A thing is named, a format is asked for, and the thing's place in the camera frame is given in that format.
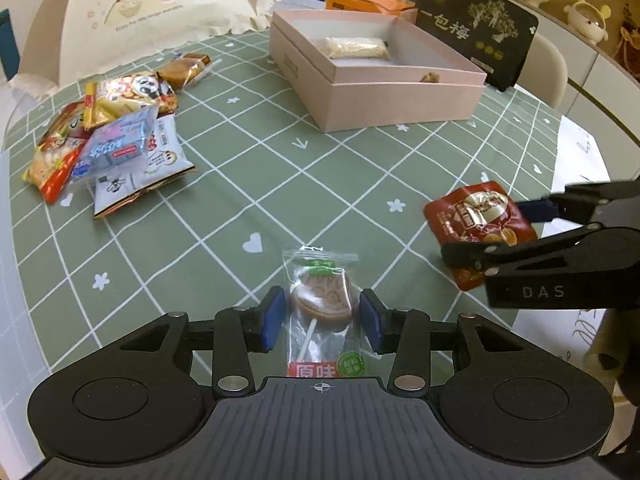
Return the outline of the dark red snack packet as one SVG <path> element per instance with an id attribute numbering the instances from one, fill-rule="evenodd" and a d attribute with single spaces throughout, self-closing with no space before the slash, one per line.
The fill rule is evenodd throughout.
<path id="1" fill-rule="evenodd" d="M 538 238 L 533 226 L 496 181 L 457 188 L 427 203 L 423 213 L 440 246 L 454 242 L 515 246 Z"/>

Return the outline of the lollipop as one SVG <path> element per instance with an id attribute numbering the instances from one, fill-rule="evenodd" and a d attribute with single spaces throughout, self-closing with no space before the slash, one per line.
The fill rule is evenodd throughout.
<path id="1" fill-rule="evenodd" d="M 353 252 L 302 246 L 283 254 L 288 280 L 288 365 L 295 378 L 355 378 L 366 372 Z"/>

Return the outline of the yellow panda snack bag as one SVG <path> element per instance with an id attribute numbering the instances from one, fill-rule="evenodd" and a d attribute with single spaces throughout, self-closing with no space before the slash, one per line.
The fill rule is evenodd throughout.
<path id="1" fill-rule="evenodd" d="M 178 99 L 157 72 L 144 70 L 86 84 L 84 126 L 93 130 L 145 107 L 158 107 L 160 116 L 175 113 Z"/>

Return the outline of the beige chair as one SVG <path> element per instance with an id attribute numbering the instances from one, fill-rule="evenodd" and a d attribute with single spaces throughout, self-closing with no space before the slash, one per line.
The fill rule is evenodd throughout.
<path id="1" fill-rule="evenodd" d="M 558 108 L 564 99 L 567 81 L 564 56 L 550 40 L 536 34 L 516 83 L 552 108 Z"/>

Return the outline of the green grid tablecloth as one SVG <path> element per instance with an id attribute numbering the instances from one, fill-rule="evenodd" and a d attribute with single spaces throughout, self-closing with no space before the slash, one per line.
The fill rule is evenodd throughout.
<path id="1" fill-rule="evenodd" d="M 386 304 L 449 321 L 484 312 L 439 258 L 424 205 L 494 180 L 516 200 L 552 185 L 561 119 L 518 90 L 486 88 L 464 122 L 322 133 L 249 34 L 196 45 L 214 72 L 179 98 L 194 171 L 103 219 L 88 190 L 54 205 L 22 179 L 71 84 L 39 103 L 1 92 L 1 405 L 51 370 L 152 318 L 211 318 L 285 280 L 285 249 L 357 256 L 352 279 Z"/>

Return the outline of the rabbit figurine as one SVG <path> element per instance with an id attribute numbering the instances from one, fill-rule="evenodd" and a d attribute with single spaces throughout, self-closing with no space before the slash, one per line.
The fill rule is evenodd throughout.
<path id="1" fill-rule="evenodd" d="M 572 4 L 564 6 L 564 12 L 568 28 L 590 44 L 596 46 L 608 40 L 606 21 L 611 17 L 612 10 L 607 4 L 597 8 L 586 0 L 574 0 Z"/>

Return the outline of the black gift box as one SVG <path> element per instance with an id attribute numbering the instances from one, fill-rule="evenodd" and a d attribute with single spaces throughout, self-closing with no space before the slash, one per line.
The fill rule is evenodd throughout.
<path id="1" fill-rule="evenodd" d="M 515 86 L 539 25 L 509 0 L 416 0 L 416 26 L 486 73 L 500 91 Z"/>

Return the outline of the white orange snack bag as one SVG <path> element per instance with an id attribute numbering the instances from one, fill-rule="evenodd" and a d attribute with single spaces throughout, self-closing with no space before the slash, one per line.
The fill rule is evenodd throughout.
<path id="1" fill-rule="evenodd" d="M 158 118 L 148 139 L 148 151 L 137 162 L 116 166 L 96 177 L 93 218 L 103 218 L 195 170 L 178 141 L 174 116 Z"/>

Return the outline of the pink cardboard box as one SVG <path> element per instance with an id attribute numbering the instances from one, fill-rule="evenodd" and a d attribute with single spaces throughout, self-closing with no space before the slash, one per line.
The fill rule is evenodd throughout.
<path id="1" fill-rule="evenodd" d="M 329 58 L 329 38 L 372 38 L 387 58 Z M 324 132 L 446 122 L 472 116 L 486 74 L 397 16 L 334 10 L 279 10 L 270 55 Z"/>

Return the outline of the blue pink snack packet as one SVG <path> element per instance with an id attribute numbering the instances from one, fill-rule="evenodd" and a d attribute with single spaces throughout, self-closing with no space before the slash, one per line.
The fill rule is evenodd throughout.
<path id="1" fill-rule="evenodd" d="M 70 184 L 93 181 L 111 170 L 144 168 L 157 114 L 157 106 L 147 106 L 96 128 L 70 173 Z"/>

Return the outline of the red yellow snack bag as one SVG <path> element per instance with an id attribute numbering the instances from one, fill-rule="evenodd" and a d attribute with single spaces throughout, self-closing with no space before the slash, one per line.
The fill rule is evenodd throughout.
<path id="1" fill-rule="evenodd" d="M 38 188 L 49 205 L 58 200 L 91 136 L 84 126 L 84 115 L 84 101 L 66 105 L 38 141 L 32 161 L 22 175 L 26 183 Z"/>

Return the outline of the cream snack pack in box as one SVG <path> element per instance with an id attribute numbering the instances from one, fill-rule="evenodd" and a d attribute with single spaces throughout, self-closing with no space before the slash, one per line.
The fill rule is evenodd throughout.
<path id="1" fill-rule="evenodd" d="M 319 50 L 328 58 L 382 58 L 388 60 L 390 54 L 381 38 L 368 37 L 326 37 L 319 41 Z"/>

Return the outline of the brown wrapped pastry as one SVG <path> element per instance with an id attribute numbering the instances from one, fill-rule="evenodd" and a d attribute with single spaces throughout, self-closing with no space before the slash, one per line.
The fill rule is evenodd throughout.
<path id="1" fill-rule="evenodd" d="M 171 86 L 172 90 L 180 91 L 204 78 L 212 64 L 207 54 L 185 53 L 166 63 L 157 70 L 157 73 Z"/>

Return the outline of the orange carton box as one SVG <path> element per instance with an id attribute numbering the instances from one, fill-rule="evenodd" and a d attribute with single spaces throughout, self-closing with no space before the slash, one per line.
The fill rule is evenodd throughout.
<path id="1" fill-rule="evenodd" d="M 401 0 L 326 0 L 326 10 L 393 15 L 410 23 L 415 23 L 418 15 L 411 3 Z"/>

